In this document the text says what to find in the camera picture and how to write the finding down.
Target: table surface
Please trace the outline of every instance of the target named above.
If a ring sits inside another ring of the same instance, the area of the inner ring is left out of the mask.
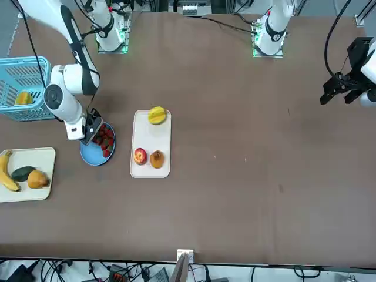
[[[62,124],[1,116],[1,149],[57,155],[47,200],[0,205],[0,253],[173,261],[194,249],[200,262],[374,266],[375,109],[343,96],[319,103],[333,20],[293,17],[284,59],[253,58],[249,33],[169,13],[139,14],[127,55],[96,54],[90,36],[102,75],[93,105],[115,128],[115,154],[90,167]],[[11,56],[32,55],[23,24]],[[29,25],[38,54],[73,62],[60,34]],[[333,70],[362,33],[353,19],[339,22]],[[155,105],[172,113],[171,172],[133,179],[133,115]]]

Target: yellow fruit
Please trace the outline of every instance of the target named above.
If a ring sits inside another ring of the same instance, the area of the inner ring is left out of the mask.
[[[0,183],[10,191],[18,191],[19,186],[9,177],[8,174],[8,162],[11,155],[12,151],[6,151],[6,153],[0,157]]]
[[[47,186],[48,178],[40,170],[33,170],[28,177],[28,186],[33,189],[38,189]]]
[[[154,107],[150,110],[147,118],[151,124],[158,125],[165,121],[166,111],[162,107]]]
[[[27,105],[33,103],[33,97],[27,91],[22,91],[18,94],[15,105]]]

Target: plastic basket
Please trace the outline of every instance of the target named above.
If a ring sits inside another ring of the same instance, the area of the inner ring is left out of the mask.
[[[51,78],[51,65],[39,56],[46,85]],[[17,105],[15,101],[21,91],[27,91],[33,98],[29,105]],[[21,122],[53,119],[43,99],[43,83],[35,57],[0,59],[0,113]]]

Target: banana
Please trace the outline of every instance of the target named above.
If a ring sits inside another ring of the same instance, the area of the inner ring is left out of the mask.
[[[18,191],[19,186],[9,177],[8,174],[8,162],[11,155],[12,151],[6,151],[6,153],[0,157],[0,183],[10,191]]]

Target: red apple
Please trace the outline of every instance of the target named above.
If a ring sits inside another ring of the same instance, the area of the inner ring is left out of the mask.
[[[147,154],[145,150],[142,148],[136,149],[135,154],[133,155],[133,159],[139,166],[144,165],[147,161]]]

